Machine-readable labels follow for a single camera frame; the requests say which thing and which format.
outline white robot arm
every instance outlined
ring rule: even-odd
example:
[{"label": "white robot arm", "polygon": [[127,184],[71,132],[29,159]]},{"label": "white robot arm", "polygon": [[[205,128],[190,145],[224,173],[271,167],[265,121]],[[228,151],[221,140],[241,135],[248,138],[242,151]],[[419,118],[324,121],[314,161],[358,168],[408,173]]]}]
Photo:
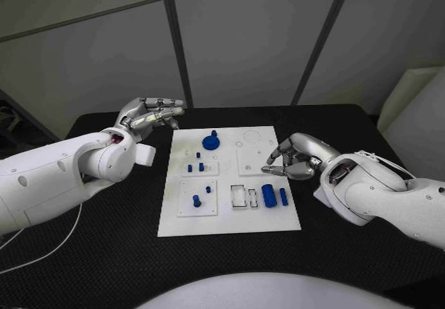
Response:
[{"label": "white robot arm", "polygon": [[445,249],[445,183],[405,181],[363,151],[340,154],[322,140],[296,133],[278,146],[267,164],[283,155],[284,166],[264,173],[304,180],[322,171],[316,198],[356,225],[378,216],[414,239]]},{"label": "white robot arm", "polygon": [[[136,98],[114,127],[0,160],[0,235],[78,206],[126,179],[134,163],[152,166],[156,149],[137,143],[153,126],[179,128],[182,106],[180,100]],[[84,183],[81,174],[95,179]]]}]

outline white base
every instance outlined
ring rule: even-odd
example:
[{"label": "white base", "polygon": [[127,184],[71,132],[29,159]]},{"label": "white base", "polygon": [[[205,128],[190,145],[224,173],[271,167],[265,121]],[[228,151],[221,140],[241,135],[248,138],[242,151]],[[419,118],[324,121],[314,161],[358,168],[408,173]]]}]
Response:
[{"label": "white base", "polygon": [[[278,146],[274,127],[228,127],[215,130],[221,146],[214,151],[202,147],[202,140],[211,135],[212,129],[178,130],[173,133],[157,236],[301,230],[288,179],[261,173],[261,167],[267,164],[267,158]],[[202,153],[201,158],[196,158],[196,152]],[[199,162],[205,162],[205,165],[211,162],[219,163],[219,175],[196,172],[193,178],[188,177],[185,166],[189,164],[196,166]],[[212,188],[218,215],[209,213],[209,210],[215,209],[205,208],[203,202],[211,197],[206,196],[205,187],[212,186],[212,181],[218,185],[216,190]],[[268,183],[274,186],[277,198],[277,207],[273,208],[265,207],[262,197],[262,185]],[[244,211],[235,211],[232,207],[232,185],[244,185],[247,190],[248,207]],[[286,188],[288,206],[283,206],[280,188]],[[250,189],[257,191],[257,208],[251,208]],[[199,195],[203,202],[202,209],[193,206],[193,195]]]}]

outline silver robotic hand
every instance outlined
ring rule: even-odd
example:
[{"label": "silver robotic hand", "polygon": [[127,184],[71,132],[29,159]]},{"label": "silver robotic hand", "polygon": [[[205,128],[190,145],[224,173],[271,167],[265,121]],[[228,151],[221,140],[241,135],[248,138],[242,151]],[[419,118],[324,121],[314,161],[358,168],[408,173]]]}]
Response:
[{"label": "silver robotic hand", "polygon": [[[294,180],[307,180],[316,175],[317,169],[323,172],[339,155],[339,151],[322,140],[311,135],[296,133],[270,155],[262,172]],[[280,156],[283,167],[271,165]]]},{"label": "silver robotic hand", "polygon": [[127,178],[134,164],[152,166],[156,149],[139,143],[154,126],[179,128],[182,106],[180,100],[136,98],[114,127],[0,160],[0,234],[64,214]]},{"label": "silver robotic hand", "polygon": [[[296,133],[273,152],[267,164],[283,155],[283,167],[267,165],[264,173],[294,180],[322,171],[316,198],[356,225],[378,216],[408,237],[445,249],[445,182],[415,178],[396,164],[365,151],[340,154],[323,141]],[[411,180],[379,163],[405,171]]]}]

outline black table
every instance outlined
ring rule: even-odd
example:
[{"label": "black table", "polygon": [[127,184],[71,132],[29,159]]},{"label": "black table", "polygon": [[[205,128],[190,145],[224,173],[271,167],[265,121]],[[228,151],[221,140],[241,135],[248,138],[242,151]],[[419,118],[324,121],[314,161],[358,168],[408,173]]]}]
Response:
[{"label": "black table", "polygon": [[[117,113],[80,117],[70,138],[113,126]],[[399,159],[358,106],[192,109],[180,127],[274,126],[281,142],[294,132],[342,153],[368,150]],[[0,276],[0,304],[28,308],[134,308],[185,283],[237,272],[288,272],[383,292],[445,273],[442,250],[405,237],[376,218],[346,222],[313,197],[319,180],[290,182],[301,231],[157,238],[173,132],[144,141],[154,166],[136,165],[124,182],[84,204],[80,225],[59,251]],[[61,243],[78,208],[25,230],[0,253],[0,269],[45,255]]]}]

